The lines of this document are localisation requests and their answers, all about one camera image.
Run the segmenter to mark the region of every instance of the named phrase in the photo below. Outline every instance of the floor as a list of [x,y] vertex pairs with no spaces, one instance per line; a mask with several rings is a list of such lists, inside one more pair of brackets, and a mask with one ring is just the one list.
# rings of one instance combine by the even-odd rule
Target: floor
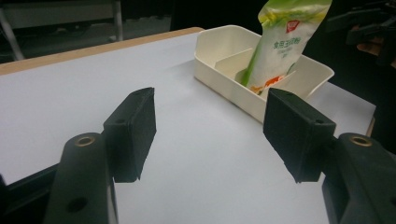
[[[132,39],[168,32],[170,22],[170,16],[127,20],[123,23],[123,36],[124,39]],[[75,26],[72,29],[58,28],[47,34],[20,35],[17,39],[25,58],[34,58],[111,43],[115,39],[115,28],[111,22],[99,22],[90,26]],[[2,41],[0,63],[13,60],[7,41]]]

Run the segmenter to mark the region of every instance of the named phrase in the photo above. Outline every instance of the plastic container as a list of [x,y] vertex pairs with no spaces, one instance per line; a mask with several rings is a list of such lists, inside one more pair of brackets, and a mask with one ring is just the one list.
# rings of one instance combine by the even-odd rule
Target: plastic container
[[[260,37],[235,25],[200,32],[194,54],[194,76],[253,118],[263,122],[268,89],[259,96],[236,81],[248,67]],[[271,87],[293,92],[306,100],[334,75],[331,68],[304,55],[295,68],[294,73]]]

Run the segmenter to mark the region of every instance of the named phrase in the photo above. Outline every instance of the dark background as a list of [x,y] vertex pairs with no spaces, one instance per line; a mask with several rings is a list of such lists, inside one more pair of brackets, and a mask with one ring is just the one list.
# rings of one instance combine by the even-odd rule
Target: dark background
[[[174,1],[171,30],[198,26],[205,29],[222,25],[243,26],[257,34],[257,19],[266,0]],[[368,0],[333,0],[327,18],[348,12]],[[376,105],[372,137],[387,150],[396,152],[396,69],[375,64],[376,57],[346,45],[347,30],[325,32],[323,22],[308,42],[304,55],[328,65],[335,73],[330,82]]]

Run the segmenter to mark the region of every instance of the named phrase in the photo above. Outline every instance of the black object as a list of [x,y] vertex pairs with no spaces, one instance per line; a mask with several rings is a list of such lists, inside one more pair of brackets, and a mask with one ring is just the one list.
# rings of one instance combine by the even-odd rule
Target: black object
[[114,182],[141,176],[156,133],[154,89],[128,95],[104,126],[67,141],[59,164],[9,186],[0,178],[0,223],[118,223]]
[[334,138],[334,127],[296,95],[269,90],[265,137],[296,182],[326,175],[322,190],[330,223],[394,223],[394,158],[367,136],[343,133]]
[[339,29],[351,28],[359,25],[359,28],[348,31],[346,43],[357,45],[373,39],[383,37],[384,43],[379,52],[376,63],[389,65],[396,56],[396,1],[379,1],[353,7],[351,11],[343,15],[334,16],[327,20],[327,32]]

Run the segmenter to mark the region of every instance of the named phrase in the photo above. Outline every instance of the red logo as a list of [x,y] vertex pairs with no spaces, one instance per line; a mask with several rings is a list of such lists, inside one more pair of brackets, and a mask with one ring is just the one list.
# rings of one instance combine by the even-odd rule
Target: red logo
[[294,31],[298,24],[300,24],[299,21],[288,21],[288,24],[286,25],[286,34]]

